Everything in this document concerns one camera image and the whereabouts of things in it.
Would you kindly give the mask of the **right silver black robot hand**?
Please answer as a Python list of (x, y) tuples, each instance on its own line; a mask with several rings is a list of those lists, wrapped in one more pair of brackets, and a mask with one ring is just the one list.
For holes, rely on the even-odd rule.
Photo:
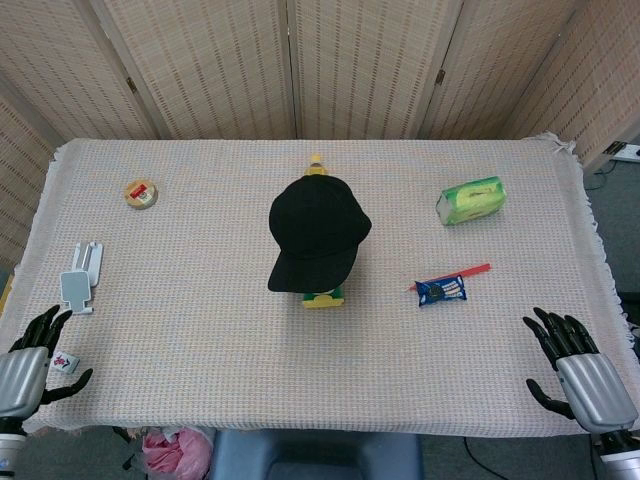
[(576, 421), (594, 434), (627, 431), (639, 412), (616, 368), (596, 345), (587, 328), (571, 315), (560, 316), (539, 307), (524, 324), (533, 332), (565, 395), (547, 395), (534, 379), (526, 385), (545, 410)]

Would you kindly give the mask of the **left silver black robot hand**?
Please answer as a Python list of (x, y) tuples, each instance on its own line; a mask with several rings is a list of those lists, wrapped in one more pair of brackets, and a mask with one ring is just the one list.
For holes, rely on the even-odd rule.
[(48, 390), (49, 364), (73, 312), (54, 305), (30, 321), (21, 337), (1, 355), (1, 421), (22, 422), (41, 405), (79, 393), (93, 375), (88, 369), (73, 384)]

